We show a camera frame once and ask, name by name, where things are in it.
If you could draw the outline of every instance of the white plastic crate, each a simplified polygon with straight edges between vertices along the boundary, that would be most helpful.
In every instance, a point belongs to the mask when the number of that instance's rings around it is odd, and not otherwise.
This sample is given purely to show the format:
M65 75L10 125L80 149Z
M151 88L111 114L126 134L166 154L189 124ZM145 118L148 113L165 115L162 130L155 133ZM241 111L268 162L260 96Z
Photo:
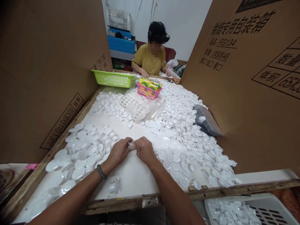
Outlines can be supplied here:
M246 202L256 210L256 215L262 225L300 225L289 210L273 194L253 194L250 196L233 196L205 200L205 210L211 225L215 225L212 214L208 207L210 201L217 202Z
M132 17L129 12L107 8L109 25L111 27L132 32Z

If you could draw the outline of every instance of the pile of white plastic parts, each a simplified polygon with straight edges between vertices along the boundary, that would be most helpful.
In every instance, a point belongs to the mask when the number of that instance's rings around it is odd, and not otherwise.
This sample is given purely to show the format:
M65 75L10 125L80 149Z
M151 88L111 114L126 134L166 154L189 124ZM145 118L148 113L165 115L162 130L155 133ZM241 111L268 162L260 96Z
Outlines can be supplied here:
M236 162L222 154L223 149L217 145L214 137L193 125L196 118L193 106L199 104L206 107L202 100L198 100L197 95L182 86L165 81L160 97L166 100L165 110L140 125L148 128L147 138L172 178L183 188L193 185L197 190L201 189L201 184L192 174L199 171L214 188L241 184L231 168L236 166ZM131 128L133 119L120 106L122 98L122 94L101 92L97 96L101 106L94 106L92 110L101 110L109 116L115 116L118 121L124 121Z
M261 225L255 209L245 202L220 202L208 200L208 214L211 225Z
M146 137L152 142L157 158L183 189L191 186L200 190L199 176L204 176L214 188L241 184L232 170L236 162L222 154L223 149L217 145L214 137L194 125L196 110L193 110L193 106L199 104L206 107L197 95L182 86L163 81L160 98L165 99L165 109L140 124L134 122L120 105L123 97L120 93L100 92L90 111L100 110L108 116L114 116L120 123L126 123L128 128L143 126L148 130ZM118 134L109 125L95 127L80 123L69 132L71 134L65 139L65 148L58 151L46 166L47 172L56 173L51 178L50 189L43 196L46 205L43 203L38 211L64 195L104 162L119 140ZM118 193L118 179L111 182L109 191Z

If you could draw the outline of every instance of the hand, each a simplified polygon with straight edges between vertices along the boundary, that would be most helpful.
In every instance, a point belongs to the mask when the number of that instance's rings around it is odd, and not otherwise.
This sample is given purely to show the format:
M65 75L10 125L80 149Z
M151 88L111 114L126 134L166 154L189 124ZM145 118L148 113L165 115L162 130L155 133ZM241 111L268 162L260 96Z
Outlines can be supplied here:
M167 77L170 77L170 76L172 76L172 72L171 72L171 70L170 70L170 69L167 69L167 71L166 71L166 76L167 76Z
M157 161L152 143L147 138L141 137L140 139L134 141L134 145L137 148L137 156L148 167Z
M130 151L128 146L132 141L132 138L127 137L115 143L106 160L113 169L117 168L126 159L128 152Z
M141 72L141 75L143 78L149 78L149 74L145 70Z

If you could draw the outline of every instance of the packaging box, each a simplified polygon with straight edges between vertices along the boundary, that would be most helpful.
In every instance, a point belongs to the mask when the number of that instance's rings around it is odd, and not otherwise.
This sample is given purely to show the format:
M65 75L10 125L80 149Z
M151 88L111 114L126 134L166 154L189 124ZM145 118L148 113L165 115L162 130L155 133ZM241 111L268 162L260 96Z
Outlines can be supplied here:
M181 79L249 173L300 165L300 1L214 0Z
M39 163L113 69L102 2L1 5L0 163Z

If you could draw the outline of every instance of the yellow package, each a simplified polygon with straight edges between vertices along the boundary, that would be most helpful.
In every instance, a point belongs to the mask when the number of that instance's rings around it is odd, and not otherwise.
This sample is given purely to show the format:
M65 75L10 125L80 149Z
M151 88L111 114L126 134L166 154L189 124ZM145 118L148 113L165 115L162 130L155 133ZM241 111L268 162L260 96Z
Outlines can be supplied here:
M140 85L150 88L154 91L159 91L160 87L162 86L162 84L159 81L153 81L149 78L140 78Z
M150 89L152 89L154 91L158 91L159 90L159 87L155 83L153 83L153 82L151 82L149 84L148 88L150 88Z
M162 83L160 83L158 80L151 80L151 83L152 84L155 84L156 86L158 86L158 90L162 87Z
M140 85L148 88L151 84L151 80L149 78L140 78Z

